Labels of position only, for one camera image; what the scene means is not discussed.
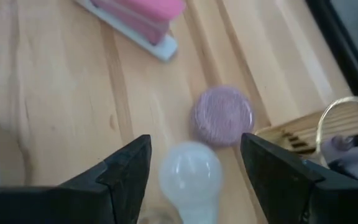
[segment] purple item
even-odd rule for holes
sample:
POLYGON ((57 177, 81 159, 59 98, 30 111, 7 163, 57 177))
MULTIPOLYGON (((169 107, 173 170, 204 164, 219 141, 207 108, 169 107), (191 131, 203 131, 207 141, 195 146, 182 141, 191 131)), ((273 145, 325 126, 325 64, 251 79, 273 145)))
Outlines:
POLYGON ((219 86, 201 94, 193 107, 191 124, 201 141, 227 147, 253 130, 254 116, 249 100, 239 90, 219 86))

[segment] white light bulb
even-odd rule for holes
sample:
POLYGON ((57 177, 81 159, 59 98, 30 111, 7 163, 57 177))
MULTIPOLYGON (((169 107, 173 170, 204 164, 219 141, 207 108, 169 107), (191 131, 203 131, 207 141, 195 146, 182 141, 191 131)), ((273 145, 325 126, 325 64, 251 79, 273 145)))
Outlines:
POLYGON ((185 142, 174 147, 163 161, 159 179, 184 224, 218 222, 222 167, 208 146, 185 142))

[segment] wooden table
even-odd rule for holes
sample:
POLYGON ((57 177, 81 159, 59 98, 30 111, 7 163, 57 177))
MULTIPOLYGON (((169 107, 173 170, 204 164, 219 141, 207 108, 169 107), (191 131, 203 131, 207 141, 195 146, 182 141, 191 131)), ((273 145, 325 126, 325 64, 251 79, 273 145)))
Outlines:
MULTIPOLYGON (((191 139, 189 111, 208 87, 243 91, 255 129, 350 95, 302 1, 187 3, 171 28, 178 54, 162 63, 71 0, 0 0, 0 125, 25 150, 30 184, 59 184, 151 134, 144 209, 172 209, 158 167, 171 146, 191 139)), ((238 150, 216 153, 220 222, 265 222, 238 150)))

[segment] round soap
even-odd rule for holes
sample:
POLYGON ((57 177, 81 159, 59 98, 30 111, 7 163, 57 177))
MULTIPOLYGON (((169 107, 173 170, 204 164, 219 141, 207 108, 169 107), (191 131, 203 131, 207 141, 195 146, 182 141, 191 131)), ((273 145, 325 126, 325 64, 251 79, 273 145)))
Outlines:
POLYGON ((249 100, 237 89, 219 86, 204 92, 194 105, 191 124, 197 138, 212 146, 233 146, 254 128, 249 100))

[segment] frosted glass bulb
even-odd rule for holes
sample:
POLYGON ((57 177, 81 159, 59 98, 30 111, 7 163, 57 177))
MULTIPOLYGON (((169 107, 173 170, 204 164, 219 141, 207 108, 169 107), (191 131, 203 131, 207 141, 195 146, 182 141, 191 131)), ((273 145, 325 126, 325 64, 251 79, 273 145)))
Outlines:
POLYGON ((162 163, 159 179, 184 224, 218 222, 222 167, 208 146, 185 142, 174 147, 162 163))

